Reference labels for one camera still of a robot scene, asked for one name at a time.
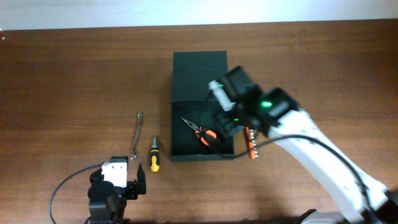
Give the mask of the orange screwdriver bit holder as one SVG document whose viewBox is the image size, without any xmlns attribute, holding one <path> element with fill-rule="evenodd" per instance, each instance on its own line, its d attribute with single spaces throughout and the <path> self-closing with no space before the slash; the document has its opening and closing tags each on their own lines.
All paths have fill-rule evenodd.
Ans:
<svg viewBox="0 0 398 224">
<path fill-rule="evenodd" d="M 245 127 L 243 129 L 245 137 L 246 149 L 248 150 L 248 156 L 250 159 L 258 158 L 257 144 L 255 140 L 255 134 L 252 129 Z"/>
</svg>

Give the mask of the orange black long-nose pliers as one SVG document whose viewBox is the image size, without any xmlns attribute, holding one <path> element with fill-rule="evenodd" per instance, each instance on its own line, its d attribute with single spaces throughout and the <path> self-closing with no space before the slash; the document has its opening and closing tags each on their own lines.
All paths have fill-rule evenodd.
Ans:
<svg viewBox="0 0 398 224">
<path fill-rule="evenodd" d="M 214 154 L 219 154 L 219 147 L 221 141 L 218 135 L 211 129 L 207 129 L 203 126 L 197 126 L 194 122 L 189 121 L 183 117 L 180 118 L 187 126 L 193 129 L 196 138 L 201 142 L 202 145 L 207 147 Z"/>
</svg>

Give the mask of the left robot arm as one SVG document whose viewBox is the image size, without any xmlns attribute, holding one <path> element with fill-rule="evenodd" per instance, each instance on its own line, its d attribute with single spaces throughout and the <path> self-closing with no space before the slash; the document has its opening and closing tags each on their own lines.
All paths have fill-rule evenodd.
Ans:
<svg viewBox="0 0 398 224">
<path fill-rule="evenodd" d="M 127 180 L 127 162 L 105 162 L 90 176 L 88 190 L 90 223 L 131 223 L 124 216 L 127 202 L 146 194 L 146 176 L 141 165 L 137 179 Z"/>
</svg>

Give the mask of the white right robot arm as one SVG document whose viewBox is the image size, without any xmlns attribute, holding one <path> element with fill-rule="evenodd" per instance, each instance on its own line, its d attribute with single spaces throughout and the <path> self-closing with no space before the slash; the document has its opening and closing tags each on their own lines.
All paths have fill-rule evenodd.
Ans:
<svg viewBox="0 0 398 224">
<path fill-rule="evenodd" d="M 311 209 L 299 223 L 397 223 L 397 191 L 352 162 L 283 89 L 263 91 L 241 67 L 208 88 L 230 122 L 260 132 L 287 151 L 338 206 L 330 213 Z"/>
</svg>

